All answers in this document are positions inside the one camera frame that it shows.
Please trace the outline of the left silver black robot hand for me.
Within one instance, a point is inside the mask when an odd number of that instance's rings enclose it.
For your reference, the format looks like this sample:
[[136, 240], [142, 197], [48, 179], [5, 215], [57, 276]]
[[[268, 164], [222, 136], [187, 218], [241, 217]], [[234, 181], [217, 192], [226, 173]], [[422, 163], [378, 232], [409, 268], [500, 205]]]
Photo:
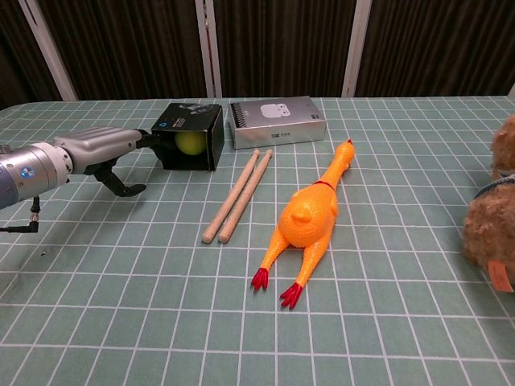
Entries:
[[54, 137], [53, 145], [64, 149], [71, 157], [75, 175], [92, 175], [119, 197], [133, 197], [146, 185], [126, 186], [114, 173], [117, 160], [141, 148], [154, 148], [158, 139], [142, 129], [116, 126], [96, 126]]

